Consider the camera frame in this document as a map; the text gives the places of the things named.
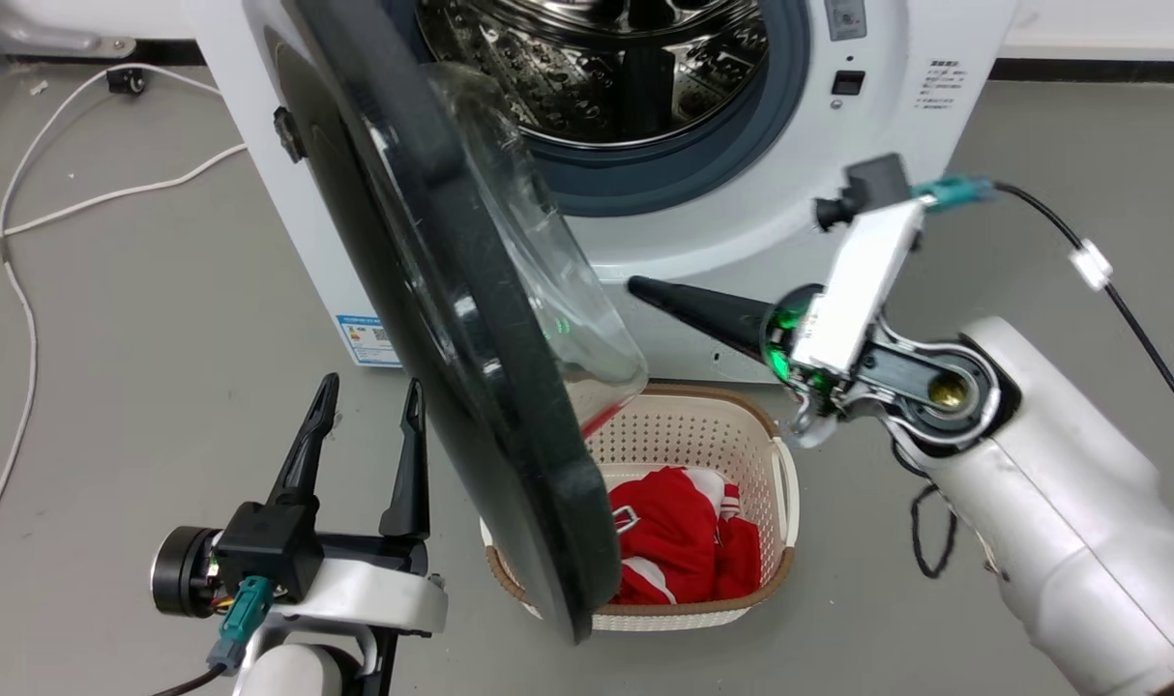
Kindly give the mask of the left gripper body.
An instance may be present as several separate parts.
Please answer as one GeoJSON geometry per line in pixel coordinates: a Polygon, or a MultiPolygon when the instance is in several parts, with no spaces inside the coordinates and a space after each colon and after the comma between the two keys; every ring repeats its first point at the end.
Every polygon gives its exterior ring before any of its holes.
{"type": "MultiPolygon", "coordinates": [[[[154,558],[150,594],[155,608],[170,616],[208,619],[232,595],[215,555],[221,531],[180,526],[154,558]]],[[[385,538],[321,533],[325,559],[301,602],[279,594],[270,616],[375,626],[406,635],[445,628],[448,595],[427,574],[423,546],[385,538]]]]}

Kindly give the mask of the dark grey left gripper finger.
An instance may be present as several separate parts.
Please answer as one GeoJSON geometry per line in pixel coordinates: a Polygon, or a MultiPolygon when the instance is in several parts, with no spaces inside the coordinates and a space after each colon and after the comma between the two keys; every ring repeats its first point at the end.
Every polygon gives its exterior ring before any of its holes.
{"type": "Polygon", "coordinates": [[[338,374],[323,376],[274,481],[266,499],[269,506],[292,507],[313,501],[313,485],[321,472],[321,450],[333,430],[339,387],[338,374]]]}
{"type": "Polygon", "coordinates": [[[411,379],[402,413],[402,453],[387,511],[378,533],[396,540],[429,539],[429,461],[426,401],[418,379],[411,379]]]}

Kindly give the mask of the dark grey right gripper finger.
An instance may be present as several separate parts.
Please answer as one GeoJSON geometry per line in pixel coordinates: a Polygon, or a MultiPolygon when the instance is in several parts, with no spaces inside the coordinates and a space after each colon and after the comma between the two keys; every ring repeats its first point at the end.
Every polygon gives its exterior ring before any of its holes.
{"type": "Polygon", "coordinates": [[[639,275],[628,278],[627,291],[641,303],[754,361],[765,358],[768,303],[639,275]]]}

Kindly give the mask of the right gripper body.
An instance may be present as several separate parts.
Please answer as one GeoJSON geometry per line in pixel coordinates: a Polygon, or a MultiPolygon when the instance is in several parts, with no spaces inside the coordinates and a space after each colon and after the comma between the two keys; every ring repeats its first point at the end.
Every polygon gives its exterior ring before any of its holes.
{"type": "Polygon", "coordinates": [[[772,304],[761,358],[791,396],[784,423],[790,447],[817,447],[839,423],[893,401],[857,376],[863,345],[888,300],[924,223],[926,201],[915,198],[853,217],[819,290],[799,289],[772,304]]]}

